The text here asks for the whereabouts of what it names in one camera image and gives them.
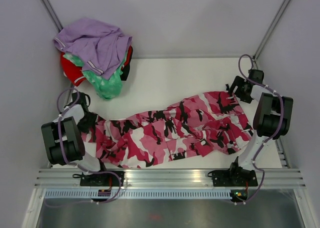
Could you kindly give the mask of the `pink camouflage trousers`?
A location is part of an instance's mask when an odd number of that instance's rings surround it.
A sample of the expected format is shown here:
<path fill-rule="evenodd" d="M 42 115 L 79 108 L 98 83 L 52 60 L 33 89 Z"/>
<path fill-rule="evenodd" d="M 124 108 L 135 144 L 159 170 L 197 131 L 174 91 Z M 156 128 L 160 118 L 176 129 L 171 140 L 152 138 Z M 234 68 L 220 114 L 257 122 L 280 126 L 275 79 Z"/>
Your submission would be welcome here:
<path fill-rule="evenodd" d="M 96 145 L 95 155 L 102 162 L 147 168 L 213 151 L 237 153 L 249 143 L 253 130 L 235 98 L 213 91 L 122 120 L 98 116 L 81 135 L 84 142 Z"/>

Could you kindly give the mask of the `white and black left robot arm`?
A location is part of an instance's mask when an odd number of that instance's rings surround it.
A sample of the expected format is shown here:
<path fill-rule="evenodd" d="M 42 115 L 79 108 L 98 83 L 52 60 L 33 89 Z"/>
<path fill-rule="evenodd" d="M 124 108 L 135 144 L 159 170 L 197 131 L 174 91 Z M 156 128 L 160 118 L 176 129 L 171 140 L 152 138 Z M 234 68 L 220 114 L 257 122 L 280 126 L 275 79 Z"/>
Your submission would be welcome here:
<path fill-rule="evenodd" d="M 89 111 L 89 95 L 77 92 L 59 116 L 41 126 L 47 158 L 52 165 L 71 165 L 92 173 L 91 180 L 97 186 L 108 183 L 109 174 L 103 163 L 86 152 L 83 134 L 95 127 L 97 115 Z"/>

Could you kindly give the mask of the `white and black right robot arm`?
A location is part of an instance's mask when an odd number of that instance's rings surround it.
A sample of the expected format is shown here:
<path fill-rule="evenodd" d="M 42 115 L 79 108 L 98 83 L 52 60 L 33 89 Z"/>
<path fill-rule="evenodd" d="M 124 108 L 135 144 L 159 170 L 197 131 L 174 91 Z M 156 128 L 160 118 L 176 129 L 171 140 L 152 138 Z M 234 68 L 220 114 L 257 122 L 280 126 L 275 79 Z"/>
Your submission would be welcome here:
<path fill-rule="evenodd" d="M 246 169 L 257 169 L 256 160 L 270 140 L 285 136 L 290 128 L 294 100 L 280 95 L 263 84 L 264 72 L 249 70 L 248 78 L 236 76 L 228 93 L 241 101 L 258 105 L 253 118 L 253 136 L 244 152 L 237 157 L 238 165 Z"/>

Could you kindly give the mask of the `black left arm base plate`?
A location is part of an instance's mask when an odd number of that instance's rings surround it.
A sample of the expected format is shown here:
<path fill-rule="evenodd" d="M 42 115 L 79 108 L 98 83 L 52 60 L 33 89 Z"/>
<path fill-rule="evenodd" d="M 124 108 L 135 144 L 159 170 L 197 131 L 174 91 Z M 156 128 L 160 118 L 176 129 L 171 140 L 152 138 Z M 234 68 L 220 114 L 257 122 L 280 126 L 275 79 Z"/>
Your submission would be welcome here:
<path fill-rule="evenodd" d="M 123 186 L 125 172 L 114 171 L 114 173 L 120 178 L 119 180 L 113 174 L 73 174 L 73 178 L 80 179 L 80 186 L 108 186 L 108 187 L 119 187 Z"/>

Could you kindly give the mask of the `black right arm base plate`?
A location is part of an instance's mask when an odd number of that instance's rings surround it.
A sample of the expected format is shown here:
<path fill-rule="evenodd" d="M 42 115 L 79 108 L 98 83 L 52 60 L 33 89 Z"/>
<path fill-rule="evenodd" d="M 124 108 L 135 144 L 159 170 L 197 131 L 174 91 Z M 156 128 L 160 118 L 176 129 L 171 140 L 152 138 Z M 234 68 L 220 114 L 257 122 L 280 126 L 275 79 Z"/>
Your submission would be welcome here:
<path fill-rule="evenodd" d="M 214 187 L 257 187 L 258 181 L 253 170 L 231 172 L 229 170 L 213 170 L 207 176 L 212 179 Z"/>

